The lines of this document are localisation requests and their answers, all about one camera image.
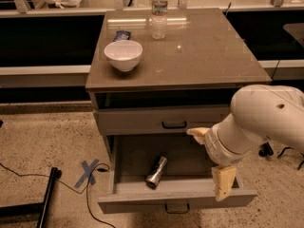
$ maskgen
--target drawer handle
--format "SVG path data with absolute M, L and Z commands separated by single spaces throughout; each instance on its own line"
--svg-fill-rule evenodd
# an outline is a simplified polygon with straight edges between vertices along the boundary
M 190 211 L 190 205 L 189 205 L 189 203 L 187 203 L 187 209 L 185 211 L 180 211 L 180 210 L 179 211 L 170 211 L 168 209 L 168 205 L 167 204 L 164 205 L 164 208 L 165 208 L 165 212 L 167 212 L 170 215 L 172 215 L 172 214 L 174 214 L 174 215 L 176 215 L 176 214 L 187 214 Z
M 164 129 L 178 129 L 185 128 L 187 126 L 187 121 L 183 121 L 181 123 L 165 123 L 161 122 L 161 125 Z

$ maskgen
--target cabinet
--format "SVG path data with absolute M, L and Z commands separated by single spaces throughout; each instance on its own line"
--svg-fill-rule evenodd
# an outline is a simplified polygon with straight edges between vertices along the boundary
M 129 30 L 142 44 L 140 63 L 130 72 L 113 68 L 104 56 L 116 30 Z M 86 90 L 111 159 L 104 213 L 247 205 L 257 194 L 236 178 L 231 197 L 216 202 L 204 147 L 186 129 L 211 127 L 229 114 L 236 90 L 269 84 L 268 74 L 219 9 L 172 10 L 167 36 L 150 35 L 149 11 L 110 11 L 89 72 Z M 145 185 L 153 160 L 168 164 L 157 189 Z

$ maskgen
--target metal frame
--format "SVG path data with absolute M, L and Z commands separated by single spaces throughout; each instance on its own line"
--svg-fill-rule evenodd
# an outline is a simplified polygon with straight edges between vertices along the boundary
M 36 227 L 37 228 L 46 227 L 46 221 L 48 218 L 48 208 L 50 205 L 53 188 L 56 179 L 59 179 L 60 176 L 61 176 L 61 171 L 58 170 L 56 167 L 52 167 L 43 202 L 1 207 L 0 218 L 39 214 L 39 219 Z

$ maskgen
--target bottle label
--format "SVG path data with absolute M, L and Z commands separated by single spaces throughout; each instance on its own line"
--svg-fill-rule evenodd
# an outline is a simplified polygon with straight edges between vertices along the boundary
M 154 2 L 152 3 L 152 14 L 153 15 L 166 15 L 168 8 L 168 2 Z

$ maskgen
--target blue tape mark on floor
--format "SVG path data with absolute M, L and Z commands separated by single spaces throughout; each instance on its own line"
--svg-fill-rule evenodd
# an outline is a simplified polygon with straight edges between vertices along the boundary
M 76 182 L 75 184 L 75 188 L 79 188 L 86 179 L 89 178 L 89 175 L 91 174 L 92 170 L 94 169 L 94 167 L 96 166 L 96 164 L 99 162 L 99 160 L 95 159 L 94 162 L 88 166 L 87 162 L 86 161 L 83 161 L 82 162 L 82 167 L 84 168 L 85 172 L 84 174 L 80 177 L 80 179 Z M 93 177 L 93 174 L 91 176 L 91 179 L 90 179 L 90 183 L 92 185 L 94 185 L 96 183 L 94 177 Z

